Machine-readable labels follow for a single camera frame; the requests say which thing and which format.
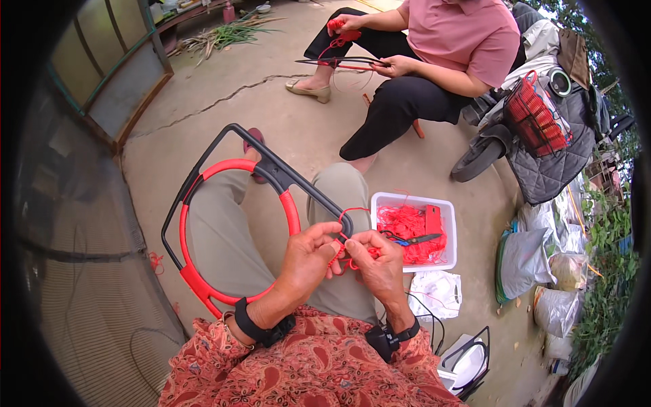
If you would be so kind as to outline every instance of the crack in concrete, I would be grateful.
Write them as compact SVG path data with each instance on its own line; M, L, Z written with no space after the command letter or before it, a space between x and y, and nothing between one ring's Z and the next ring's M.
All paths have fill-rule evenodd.
M353 74L363 74L363 73L365 73L366 71L360 71L360 70L339 70L339 71L337 71L337 72L335 72L335 73L338 74L338 73L340 73L340 72L348 72L348 73L353 73ZM156 129L154 129L154 130L152 130L152 131L150 131L150 132L135 135L135 136L131 137L130 139L133 140L133 139L137 139L137 138L140 138L140 137L143 137L143 136L146 136L146 135L150 135L151 133L157 132L158 130L162 130L162 129L164 129L164 128L170 128L170 127L174 126L175 124L179 124L179 123L181 123L183 120L189 119L190 117L194 117L194 116L200 115L201 113L204 113L205 111L208 111L208 110L212 109L213 107L215 107L217 104L220 104L221 102L224 102L224 101L226 101L226 100L233 99L233 98L235 97L235 95L237 95L238 93L240 93L240 92L243 91L244 89L255 88L255 87L260 86L260 85L262 85L262 84L264 84L264 83L267 83L268 81L273 81L274 79L277 79L277 78L279 78L279 77L282 77L282 78L285 78L285 79L294 79L294 78L296 78L296 77L309 77L309 76L312 76L312 75L310 75L310 74L296 74L296 75L269 75L269 76L265 76L265 77L262 78L262 80L259 81L259 82L256 82L256 83L251 84L251 85L242 85L242 86L240 86L239 88L237 88L237 89L236 89L233 93L231 93L230 95L228 95L228 96L226 96L226 97L223 97L223 98L221 98L221 99L217 99L216 101L212 102L210 105L204 107L203 109L200 109L200 110L198 110L198 111L195 111L195 112L193 112L193 113L190 113L190 114L188 114L188 115L185 115L185 116L183 116L181 119L174 120L174 121L171 122L170 124L166 124L166 125L164 125L164 126L161 126L161 127L159 127L159 128L156 128Z

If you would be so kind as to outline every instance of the scooter wheel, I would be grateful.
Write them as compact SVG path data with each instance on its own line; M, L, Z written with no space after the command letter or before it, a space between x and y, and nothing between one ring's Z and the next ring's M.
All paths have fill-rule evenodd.
M487 137L471 147L452 168L450 176L457 182L467 182L483 173L505 153L504 144Z

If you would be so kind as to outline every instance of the red basket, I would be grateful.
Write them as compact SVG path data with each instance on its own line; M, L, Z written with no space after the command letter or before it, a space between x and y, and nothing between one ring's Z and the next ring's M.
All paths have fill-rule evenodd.
M520 137L532 155L542 157L571 145L572 132L565 129L563 133L554 120L555 115L560 116L558 111L552 112L536 93L533 84L537 79L535 71L520 79L506 99L504 112L509 130Z

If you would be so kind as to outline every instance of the gray quilted cover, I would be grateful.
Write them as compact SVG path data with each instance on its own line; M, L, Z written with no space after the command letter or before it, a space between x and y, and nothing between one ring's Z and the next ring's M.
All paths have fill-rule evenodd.
M564 150L540 158L530 155L518 141L517 148L506 155L525 201L532 205L556 197L586 166L595 145L594 130L589 126L593 119L587 108L588 91L574 83L566 98L556 96L549 88L547 93L570 124L574 141Z

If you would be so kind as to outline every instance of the red slipper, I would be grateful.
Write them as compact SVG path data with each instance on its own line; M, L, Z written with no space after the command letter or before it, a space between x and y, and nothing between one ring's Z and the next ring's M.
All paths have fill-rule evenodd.
M267 145L264 142L264 136L262 135L262 132L260 132L260 130L258 130L255 127L252 127L248 131L253 136L254 139L256 139L257 141L260 141L263 145ZM249 143L247 143L246 140L244 140L244 153L249 151L250 148L253 148L253 146L250 145ZM251 176L253 177L253 180L255 181L256 184L266 184L267 183L266 179L262 178L260 175L257 175L256 173L251 174Z

